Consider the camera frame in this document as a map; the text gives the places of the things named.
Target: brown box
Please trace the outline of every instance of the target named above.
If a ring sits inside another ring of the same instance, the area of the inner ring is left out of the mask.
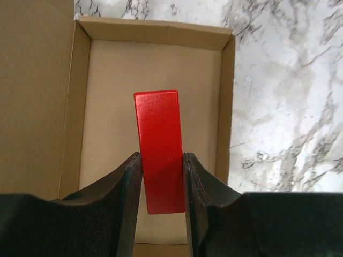
[[[223,182],[235,40],[223,28],[81,17],[72,0],[0,11],[0,192],[62,198],[139,150],[133,93],[177,89],[184,152]],[[187,256],[184,214],[148,215],[134,256]]]

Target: red block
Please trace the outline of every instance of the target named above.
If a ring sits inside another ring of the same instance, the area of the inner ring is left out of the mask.
[[[144,92],[134,97],[148,213],[185,212],[178,93]]]

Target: red object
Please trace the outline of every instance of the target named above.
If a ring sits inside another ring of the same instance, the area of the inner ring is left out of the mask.
[[[183,152],[178,92],[135,93],[134,98],[148,213],[183,213]]]

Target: marble surface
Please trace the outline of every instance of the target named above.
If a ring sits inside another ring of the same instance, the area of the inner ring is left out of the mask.
[[[343,0],[77,0],[75,11],[232,28],[229,186],[343,192]]]

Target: gray marble vein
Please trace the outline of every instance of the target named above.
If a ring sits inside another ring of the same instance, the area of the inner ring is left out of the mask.
[[[343,192],[342,0],[77,0],[75,11],[232,28],[228,184]]]

